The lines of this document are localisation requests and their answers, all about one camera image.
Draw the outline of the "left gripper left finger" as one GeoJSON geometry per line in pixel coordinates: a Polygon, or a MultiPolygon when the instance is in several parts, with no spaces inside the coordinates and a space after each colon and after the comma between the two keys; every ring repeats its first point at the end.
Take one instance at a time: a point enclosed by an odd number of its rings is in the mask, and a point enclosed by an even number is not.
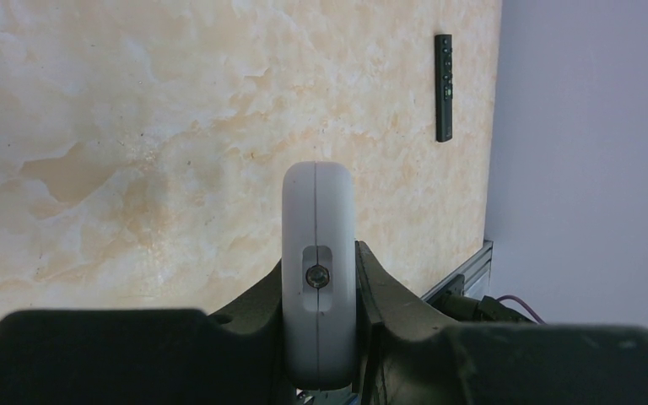
{"type": "Polygon", "coordinates": [[[290,404],[281,271],[213,314],[19,310],[0,321],[0,404],[290,404]]]}

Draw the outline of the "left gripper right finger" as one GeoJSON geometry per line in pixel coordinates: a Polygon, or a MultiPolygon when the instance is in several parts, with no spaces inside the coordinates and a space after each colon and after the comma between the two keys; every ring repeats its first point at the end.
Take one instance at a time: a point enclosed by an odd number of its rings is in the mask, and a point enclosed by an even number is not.
{"type": "Polygon", "coordinates": [[[648,330],[458,321],[357,242],[363,404],[648,404],[648,330]]]}

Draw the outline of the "white remote control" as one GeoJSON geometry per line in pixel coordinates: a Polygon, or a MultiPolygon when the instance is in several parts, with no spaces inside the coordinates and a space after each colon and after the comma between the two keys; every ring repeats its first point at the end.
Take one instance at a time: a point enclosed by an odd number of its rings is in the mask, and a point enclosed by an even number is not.
{"type": "Polygon", "coordinates": [[[284,175],[282,312],[285,366],[303,390],[351,383],[357,353],[354,182],[336,162],[284,175]]]}

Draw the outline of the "black remote control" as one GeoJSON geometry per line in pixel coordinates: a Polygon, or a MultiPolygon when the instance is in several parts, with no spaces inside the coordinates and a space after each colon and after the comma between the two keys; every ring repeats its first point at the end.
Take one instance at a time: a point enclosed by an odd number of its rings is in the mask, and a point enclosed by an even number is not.
{"type": "Polygon", "coordinates": [[[452,35],[435,35],[435,140],[453,138],[452,35]]]}

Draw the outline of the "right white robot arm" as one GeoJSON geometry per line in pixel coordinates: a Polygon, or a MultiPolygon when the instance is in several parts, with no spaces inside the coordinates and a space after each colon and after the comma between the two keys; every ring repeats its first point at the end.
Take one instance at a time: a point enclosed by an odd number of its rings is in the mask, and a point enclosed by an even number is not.
{"type": "Polygon", "coordinates": [[[490,296],[475,300],[462,295],[443,294],[431,305],[456,321],[533,323],[530,318],[490,296]]]}

